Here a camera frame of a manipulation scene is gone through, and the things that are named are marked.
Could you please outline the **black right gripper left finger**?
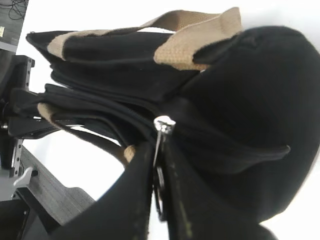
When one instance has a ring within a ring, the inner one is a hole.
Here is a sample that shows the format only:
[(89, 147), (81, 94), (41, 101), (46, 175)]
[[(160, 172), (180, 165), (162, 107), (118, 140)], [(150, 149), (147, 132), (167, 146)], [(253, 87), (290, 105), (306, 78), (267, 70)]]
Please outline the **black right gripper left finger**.
[(51, 240), (146, 240), (152, 198), (153, 147), (143, 142), (114, 185)]

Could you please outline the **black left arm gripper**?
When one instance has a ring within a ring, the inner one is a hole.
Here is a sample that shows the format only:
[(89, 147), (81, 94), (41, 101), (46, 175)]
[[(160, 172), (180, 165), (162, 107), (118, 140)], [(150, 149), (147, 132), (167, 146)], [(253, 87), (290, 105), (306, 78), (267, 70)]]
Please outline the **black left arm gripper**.
[(59, 129), (40, 116), (42, 93), (29, 90), (35, 61), (25, 55), (0, 56), (0, 167), (9, 177), (23, 173), (23, 140), (37, 140)]

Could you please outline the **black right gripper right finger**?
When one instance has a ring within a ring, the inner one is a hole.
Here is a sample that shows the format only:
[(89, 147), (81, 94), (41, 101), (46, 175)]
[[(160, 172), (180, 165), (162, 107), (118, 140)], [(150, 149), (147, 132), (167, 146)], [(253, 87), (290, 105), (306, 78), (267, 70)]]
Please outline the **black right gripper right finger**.
[(173, 140), (164, 144), (169, 236), (173, 240), (275, 240), (211, 190)]

